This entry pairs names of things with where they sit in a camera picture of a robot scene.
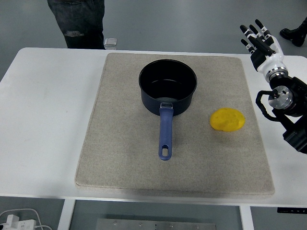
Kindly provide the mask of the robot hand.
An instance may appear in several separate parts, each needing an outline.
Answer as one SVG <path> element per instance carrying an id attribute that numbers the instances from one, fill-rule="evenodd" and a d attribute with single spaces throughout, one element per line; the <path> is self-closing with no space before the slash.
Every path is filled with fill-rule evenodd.
<path id="1" fill-rule="evenodd" d="M 283 51 L 277 39 L 258 19 L 255 23 L 258 27 L 240 26 L 241 32 L 246 37 L 241 40 L 241 43 L 250 53 L 254 69 L 263 75 L 275 68 L 286 69 L 283 63 Z"/>

